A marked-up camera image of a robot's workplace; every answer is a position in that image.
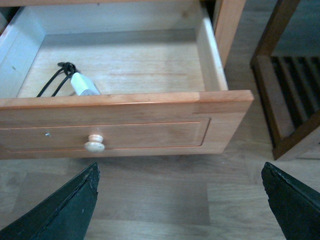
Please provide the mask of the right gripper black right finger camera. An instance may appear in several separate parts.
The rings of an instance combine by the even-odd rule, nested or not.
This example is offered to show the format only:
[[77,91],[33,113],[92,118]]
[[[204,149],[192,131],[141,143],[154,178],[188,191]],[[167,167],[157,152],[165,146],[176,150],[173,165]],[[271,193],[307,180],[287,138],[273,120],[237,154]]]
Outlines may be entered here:
[[269,207],[287,240],[320,238],[320,193],[266,162],[261,171]]

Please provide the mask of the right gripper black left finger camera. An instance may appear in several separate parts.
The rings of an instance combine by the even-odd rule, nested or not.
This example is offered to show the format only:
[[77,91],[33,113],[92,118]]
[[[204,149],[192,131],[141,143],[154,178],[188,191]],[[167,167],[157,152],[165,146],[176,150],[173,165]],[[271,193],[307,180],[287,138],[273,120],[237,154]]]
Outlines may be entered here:
[[0,231],[2,240],[83,240],[98,199],[100,171],[89,165]]

